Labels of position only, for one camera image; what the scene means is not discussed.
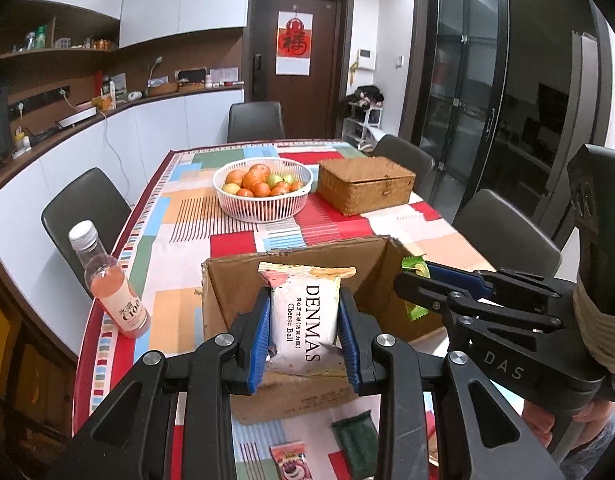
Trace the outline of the white Denmas cheese ball packet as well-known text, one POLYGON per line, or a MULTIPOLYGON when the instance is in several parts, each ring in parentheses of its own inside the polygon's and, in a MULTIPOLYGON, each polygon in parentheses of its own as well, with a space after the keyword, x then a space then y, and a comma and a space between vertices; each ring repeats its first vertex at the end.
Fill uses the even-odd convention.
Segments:
POLYGON ((340 377, 340 288, 342 281, 356 274, 354 266, 320 268, 262 262, 258 273, 272 289, 270 369, 293 376, 340 377))

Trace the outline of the light green candy packet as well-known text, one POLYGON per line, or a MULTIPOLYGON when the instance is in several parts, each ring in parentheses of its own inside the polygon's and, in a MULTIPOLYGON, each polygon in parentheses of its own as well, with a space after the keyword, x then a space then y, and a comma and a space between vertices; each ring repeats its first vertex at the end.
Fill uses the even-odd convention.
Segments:
MULTIPOLYGON (((430 277, 430 270, 426 263, 425 258, 422 256, 407 256, 402 260, 401 268, 403 271, 408 271, 416 274, 417 276, 421 276, 422 278, 430 277)), ((409 321, 416 322, 423 318, 429 313, 429 310, 426 307, 423 307, 421 304, 416 304, 409 300, 409 298, 417 299, 420 296, 419 290, 417 287, 409 287, 407 289, 407 300, 405 301, 406 312, 409 318, 409 321)))

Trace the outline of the brown cardboard box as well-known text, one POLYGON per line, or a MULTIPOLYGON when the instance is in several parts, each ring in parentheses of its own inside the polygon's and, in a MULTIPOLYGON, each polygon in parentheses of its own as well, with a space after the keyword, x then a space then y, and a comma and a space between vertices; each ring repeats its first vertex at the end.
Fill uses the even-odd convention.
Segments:
POLYGON ((243 425, 312 414, 349 404, 357 396, 347 381, 337 341, 333 298, 350 289, 359 311, 373 316, 382 332, 413 341, 438 330, 442 321, 427 314, 413 321, 393 290, 409 250, 388 236, 338 240, 312 247, 212 258, 203 266, 205 337, 229 330, 251 311, 260 289, 272 287, 280 303, 270 310, 268 347, 272 356, 252 396, 233 396, 231 411, 243 425), (265 278, 261 263, 315 268, 353 268, 335 283, 330 278, 265 278))

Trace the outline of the dark chair right side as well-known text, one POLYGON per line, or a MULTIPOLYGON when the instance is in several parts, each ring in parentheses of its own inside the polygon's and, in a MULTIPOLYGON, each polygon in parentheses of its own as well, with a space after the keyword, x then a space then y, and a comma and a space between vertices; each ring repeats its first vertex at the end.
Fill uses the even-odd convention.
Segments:
POLYGON ((561 252, 521 210, 482 188, 456 214, 453 227, 495 268, 552 278, 561 252))

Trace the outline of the dark chair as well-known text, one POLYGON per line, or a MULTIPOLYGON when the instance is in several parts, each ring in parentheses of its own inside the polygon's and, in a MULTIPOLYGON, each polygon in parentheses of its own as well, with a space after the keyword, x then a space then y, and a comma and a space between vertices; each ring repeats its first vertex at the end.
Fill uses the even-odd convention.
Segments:
POLYGON ((88 295, 85 271, 68 239, 68 232, 76 224, 90 220, 104 248, 111 252, 131 211, 121 192, 98 167, 73 180, 42 211, 42 226, 88 295))
POLYGON ((426 193, 435 162, 433 157, 421 148, 399 136, 387 134, 377 143, 371 155, 386 157, 411 170, 416 175, 414 191, 417 194, 426 193))
POLYGON ((552 278, 561 252, 521 210, 482 188, 456 214, 453 227, 495 268, 552 278))

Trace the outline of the dark green snack bar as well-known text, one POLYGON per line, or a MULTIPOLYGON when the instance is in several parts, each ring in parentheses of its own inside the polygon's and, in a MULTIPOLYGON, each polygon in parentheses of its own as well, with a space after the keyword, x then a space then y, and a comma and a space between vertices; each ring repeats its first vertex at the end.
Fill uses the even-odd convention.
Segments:
POLYGON ((370 479, 378 468, 378 430, 365 411, 332 422, 331 430, 353 479, 370 479))

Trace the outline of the pink bear candy packet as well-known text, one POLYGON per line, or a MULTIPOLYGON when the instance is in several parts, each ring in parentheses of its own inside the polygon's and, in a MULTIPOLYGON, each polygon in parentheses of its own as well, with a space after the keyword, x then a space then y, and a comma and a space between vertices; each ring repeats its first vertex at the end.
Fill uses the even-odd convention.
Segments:
POLYGON ((269 448, 280 480, 312 480, 313 474, 306 460, 303 441, 286 442, 269 448))

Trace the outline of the colourful patterned tablecloth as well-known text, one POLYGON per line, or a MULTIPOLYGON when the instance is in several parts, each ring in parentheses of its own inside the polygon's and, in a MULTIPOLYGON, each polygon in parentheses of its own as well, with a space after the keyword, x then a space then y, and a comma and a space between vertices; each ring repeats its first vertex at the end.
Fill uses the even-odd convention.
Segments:
POLYGON ((76 372, 73 427, 80 428, 109 391, 144 353, 190 352, 222 333, 248 311, 262 279, 261 261, 311 266, 353 266, 347 281, 358 307, 404 340, 430 338, 437 315, 411 321, 392 284, 402 259, 422 255, 467 271, 487 260, 418 195, 406 204, 361 216, 344 216, 317 194, 279 222, 231 219, 213 186, 219 168, 261 157, 282 157, 316 169, 326 159, 353 158, 344 142, 304 141, 199 148, 168 154, 155 170, 126 221, 114 252, 149 310, 141 337, 121 335, 102 307, 90 311, 76 372))

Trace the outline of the white fruit basket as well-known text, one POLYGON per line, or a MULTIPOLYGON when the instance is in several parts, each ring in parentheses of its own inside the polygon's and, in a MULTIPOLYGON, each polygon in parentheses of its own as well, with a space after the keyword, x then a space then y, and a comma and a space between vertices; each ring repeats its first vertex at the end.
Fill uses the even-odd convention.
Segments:
POLYGON ((306 205, 313 182, 309 168, 280 157, 237 160, 219 168, 213 176, 222 211, 252 223, 294 217, 306 205))

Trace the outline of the woven wicker box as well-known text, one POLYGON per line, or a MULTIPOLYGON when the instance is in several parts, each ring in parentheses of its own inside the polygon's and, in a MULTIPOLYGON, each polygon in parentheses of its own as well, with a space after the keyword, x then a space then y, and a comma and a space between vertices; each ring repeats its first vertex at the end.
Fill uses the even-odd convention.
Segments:
POLYGON ((386 157, 324 159, 317 193, 344 216, 408 203, 416 174, 386 157))

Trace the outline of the pink drink bottle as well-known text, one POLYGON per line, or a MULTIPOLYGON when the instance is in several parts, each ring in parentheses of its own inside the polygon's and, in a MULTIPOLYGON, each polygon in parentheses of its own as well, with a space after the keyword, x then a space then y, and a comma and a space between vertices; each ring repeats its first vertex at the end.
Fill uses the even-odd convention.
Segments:
POLYGON ((84 268, 84 278, 91 295, 96 298, 118 330, 128 338, 137 339, 150 324, 148 309, 142 304, 125 271, 108 254, 91 220, 78 222, 68 239, 84 268))

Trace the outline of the dark chair far right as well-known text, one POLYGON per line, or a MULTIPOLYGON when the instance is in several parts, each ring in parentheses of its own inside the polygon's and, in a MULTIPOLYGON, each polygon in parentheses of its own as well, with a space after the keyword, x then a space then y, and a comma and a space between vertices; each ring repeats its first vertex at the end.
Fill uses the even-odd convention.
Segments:
POLYGON ((417 194, 426 193, 435 162, 433 157, 421 148, 399 136, 387 134, 377 143, 371 155, 386 157, 411 170, 416 175, 414 191, 417 194))

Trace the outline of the dark chair left side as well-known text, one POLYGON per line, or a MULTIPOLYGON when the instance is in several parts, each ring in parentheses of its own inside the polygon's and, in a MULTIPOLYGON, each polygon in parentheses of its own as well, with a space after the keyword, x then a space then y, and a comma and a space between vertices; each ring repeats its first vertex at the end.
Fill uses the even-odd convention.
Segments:
POLYGON ((85 271, 68 239, 68 232, 76 224, 90 220, 104 248, 111 252, 131 211, 121 192, 98 167, 73 180, 42 211, 42 226, 88 295, 85 271))

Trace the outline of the dark chair far end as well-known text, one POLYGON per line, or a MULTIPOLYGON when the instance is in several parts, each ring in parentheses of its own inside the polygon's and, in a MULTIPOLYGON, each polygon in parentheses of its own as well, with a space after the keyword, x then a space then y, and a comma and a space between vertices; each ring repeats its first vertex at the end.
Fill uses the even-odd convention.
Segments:
POLYGON ((285 137, 279 102, 248 102, 230 106, 228 143, 279 140, 285 137))

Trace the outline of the black glass sliding door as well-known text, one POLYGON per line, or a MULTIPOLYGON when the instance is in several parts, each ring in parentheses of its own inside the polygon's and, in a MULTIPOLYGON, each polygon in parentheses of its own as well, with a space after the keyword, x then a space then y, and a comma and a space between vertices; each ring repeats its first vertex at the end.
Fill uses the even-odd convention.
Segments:
POLYGON ((414 0, 401 131, 434 161, 422 196, 453 220, 488 188, 565 244, 568 162, 606 139, 611 75, 593 0, 414 0))

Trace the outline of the dark wooden door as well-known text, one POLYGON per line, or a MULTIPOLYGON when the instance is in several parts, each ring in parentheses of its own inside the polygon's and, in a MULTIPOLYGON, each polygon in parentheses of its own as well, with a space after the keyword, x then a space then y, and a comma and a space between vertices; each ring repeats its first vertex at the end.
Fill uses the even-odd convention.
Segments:
POLYGON ((277 102, 289 139, 332 139, 347 94, 354 0, 249 0, 248 102, 277 102))

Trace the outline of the red fu door poster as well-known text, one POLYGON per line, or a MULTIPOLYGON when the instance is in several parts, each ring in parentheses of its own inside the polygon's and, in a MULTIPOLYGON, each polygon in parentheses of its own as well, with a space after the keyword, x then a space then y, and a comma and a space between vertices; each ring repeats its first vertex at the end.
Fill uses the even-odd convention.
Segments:
POLYGON ((278 12, 275 74, 309 76, 313 47, 313 15, 278 12))

